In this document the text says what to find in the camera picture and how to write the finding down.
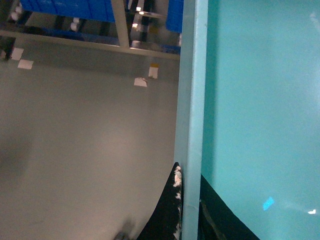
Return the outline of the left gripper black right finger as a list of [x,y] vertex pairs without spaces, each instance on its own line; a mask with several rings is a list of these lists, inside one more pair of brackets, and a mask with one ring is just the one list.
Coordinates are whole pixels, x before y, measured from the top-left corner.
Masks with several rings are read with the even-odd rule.
[[200,179],[199,240],[257,240],[258,237],[231,211],[204,176]]

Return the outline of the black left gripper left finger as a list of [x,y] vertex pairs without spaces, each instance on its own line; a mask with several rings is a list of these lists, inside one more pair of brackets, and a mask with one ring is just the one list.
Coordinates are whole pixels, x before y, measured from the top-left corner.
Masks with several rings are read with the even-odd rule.
[[158,203],[137,237],[139,240],[179,240],[182,228],[182,173],[175,162]]

